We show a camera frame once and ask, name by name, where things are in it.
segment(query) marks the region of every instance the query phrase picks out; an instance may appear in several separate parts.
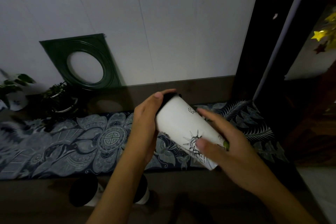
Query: forearm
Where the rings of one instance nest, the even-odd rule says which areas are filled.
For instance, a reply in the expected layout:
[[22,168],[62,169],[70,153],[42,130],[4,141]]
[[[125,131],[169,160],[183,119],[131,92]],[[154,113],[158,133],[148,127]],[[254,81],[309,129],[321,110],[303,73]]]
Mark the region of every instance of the forearm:
[[265,188],[257,195],[266,205],[277,223],[315,224],[317,221],[280,182]]
[[87,224],[126,223],[144,169],[126,148]]

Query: floral pattern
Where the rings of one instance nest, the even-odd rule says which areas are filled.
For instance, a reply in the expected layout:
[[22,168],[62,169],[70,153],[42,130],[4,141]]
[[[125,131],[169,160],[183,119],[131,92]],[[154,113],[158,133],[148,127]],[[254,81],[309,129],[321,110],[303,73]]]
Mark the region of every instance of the floral pattern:
[[[240,129],[260,156],[288,162],[280,144],[252,101],[198,105],[224,116]],[[0,122],[0,180],[111,173],[132,129],[133,113],[90,115],[56,124],[44,131],[42,120],[26,125]],[[159,133],[146,170],[204,168],[168,136]]]

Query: hand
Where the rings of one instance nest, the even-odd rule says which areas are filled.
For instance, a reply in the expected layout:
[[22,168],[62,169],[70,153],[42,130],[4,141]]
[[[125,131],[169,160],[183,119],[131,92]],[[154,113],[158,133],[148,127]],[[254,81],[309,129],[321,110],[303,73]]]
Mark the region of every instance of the hand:
[[268,187],[280,182],[254,151],[244,134],[221,115],[198,108],[200,115],[213,121],[214,127],[229,141],[229,151],[205,139],[196,142],[206,157],[216,162],[229,178],[241,188],[261,196]]
[[162,104],[163,95],[175,92],[176,89],[157,92],[143,101],[134,109],[132,131],[128,138],[125,151],[131,156],[142,160],[144,167],[152,159],[158,132],[155,130],[155,115]]

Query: person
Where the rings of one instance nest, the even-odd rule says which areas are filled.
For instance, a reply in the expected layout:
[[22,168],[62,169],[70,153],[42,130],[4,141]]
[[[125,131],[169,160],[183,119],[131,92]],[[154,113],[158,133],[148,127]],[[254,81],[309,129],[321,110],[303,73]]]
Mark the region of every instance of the person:
[[[87,224],[127,222],[141,175],[155,150],[155,115],[163,95],[170,92],[175,89],[157,92],[135,108],[125,150]],[[218,114],[200,108],[197,111],[211,120],[230,143],[229,151],[225,151],[206,139],[198,139],[196,145],[205,156],[218,163],[234,183],[259,197],[277,223],[317,223],[279,182],[241,131]]]

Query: green frame with circular hole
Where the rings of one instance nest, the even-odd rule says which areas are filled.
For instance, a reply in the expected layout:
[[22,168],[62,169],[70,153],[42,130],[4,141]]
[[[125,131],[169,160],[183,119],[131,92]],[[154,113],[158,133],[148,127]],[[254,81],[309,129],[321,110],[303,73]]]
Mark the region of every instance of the green frame with circular hole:
[[[103,90],[121,86],[104,34],[46,40],[40,41],[40,44],[69,85],[86,90]],[[96,83],[86,83],[74,76],[68,67],[68,57],[73,52],[86,52],[95,57],[103,68],[103,78]]]

